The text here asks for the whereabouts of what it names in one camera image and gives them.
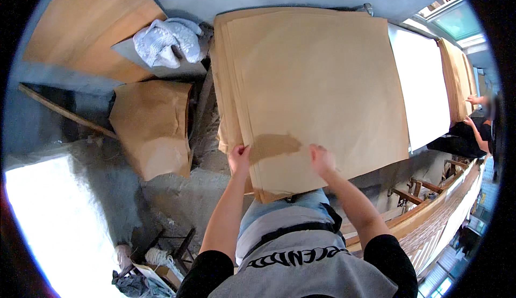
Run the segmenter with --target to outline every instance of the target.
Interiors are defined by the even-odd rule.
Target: woman
[[[487,107],[484,97],[476,98],[470,95],[465,101],[471,104],[484,104],[486,108],[491,108]],[[462,122],[457,122],[451,127],[447,134],[447,137],[440,137],[430,142],[427,148],[468,159],[481,158],[493,152],[491,119],[487,119],[485,116],[466,116]]]
[[[237,146],[230,153],[233,176],[177,297],[416,297],[409,258],[374,205],[339,175],[333,154],[322,146],[310,145],[306,155],[355,226],[363,260],[346,250],[340,218],[320,189],[289,201],[255,200],[241,223],[250,151]]]

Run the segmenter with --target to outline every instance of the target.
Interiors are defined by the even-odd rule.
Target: rope
[[[145,253],[145,260],[149,264],[164,265],[170,269],[175,274],[175,276],[177,276],[177,279],[179,279],[180,282],[183,282],[185,277],[175,266],[174,259],[171,255],[168,254],[168,252],[152,247],[147,251],[147,253]]]

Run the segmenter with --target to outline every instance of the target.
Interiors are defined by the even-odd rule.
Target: hand
[[[470,127],[473,127],[475,125],[475,123],[473,122],[473,120],[471,120],[469,116],[466,116],[466,118],[462,122],[466,123]]]
[[[471,104],[480,104],[481,98],[475,97],[474,95],[468,96],[466,102],[470,102]]]
[[[325,147],[311,144],[309,146],[312,167],[320,177],[335,171],[335,156]]]
[[[229,153],[228,161],[229,167],[233,175],[245,175],[249,173],[249,152],[250,146],[235,146],[233,151]]]

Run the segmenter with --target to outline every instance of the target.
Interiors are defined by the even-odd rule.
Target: stack of paper
[[[465,99],[477,94],[473,69],[466,55],[446,39],[438,41],[452,123],[464,120],[474,108]]]
[[[269,201],[322,186],[308,146],[344,178],[408,158],[403,95],[387,21],[363,12],[264,8],[215,18],[221,150],[252,146],[250,176]]]

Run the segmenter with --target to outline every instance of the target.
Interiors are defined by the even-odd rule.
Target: black shirt
[[[398,285],[395,297],[416,297],[417,279],[414,267],[398,240],[392,235],[379,235],[367,243],[364,261]],[[178,298],[208,297],[224,280],[234,273],[231,259],[220,251],[201,253],[177,292]]]

